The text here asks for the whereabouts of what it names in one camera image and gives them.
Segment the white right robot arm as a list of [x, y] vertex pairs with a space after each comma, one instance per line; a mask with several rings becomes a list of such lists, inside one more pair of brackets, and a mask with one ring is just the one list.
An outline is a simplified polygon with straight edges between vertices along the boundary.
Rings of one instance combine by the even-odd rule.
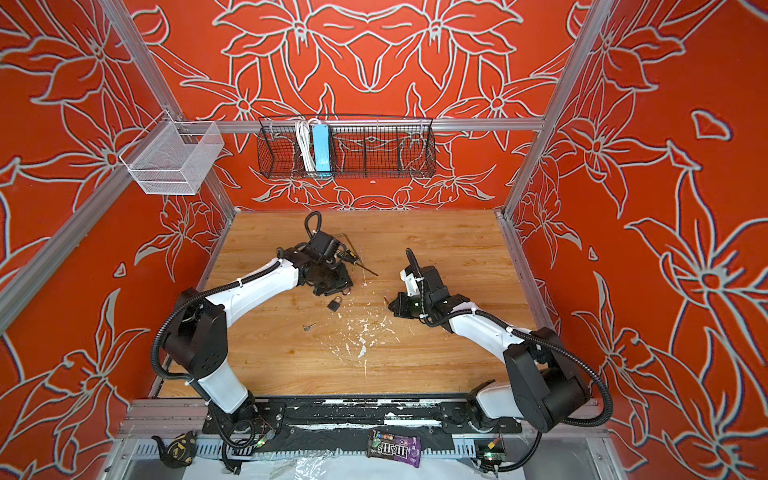
[[513, 326], [468, 297], [450, 293], [433, 266], [408, 266], [400, 279], [405, 290], [388, 305], [396, 317], [443, 328], [504, 364], [508, 382], [489, 384], [474, 394], [483, 417], [523, 420], [542, 433], [559, 424], [593, 428], [611, 419], [610, 389], [587, 362], [563, 346], [554, 330]]

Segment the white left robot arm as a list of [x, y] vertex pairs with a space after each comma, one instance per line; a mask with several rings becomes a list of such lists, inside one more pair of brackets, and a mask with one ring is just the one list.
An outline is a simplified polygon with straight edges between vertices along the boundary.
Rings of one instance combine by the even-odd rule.
[[323, 231], [288, 249], [279, 248], [263, 267], [206, 291], [189, 289], [155, 334], [150, 363], [164, 380], [180, 380], [217, 413], [249, 418], [254, 400], [229, 364], [228, 331], [245, 314], [296, 287], [333, 296], [353, 286], [347, 266], [359, 256]]

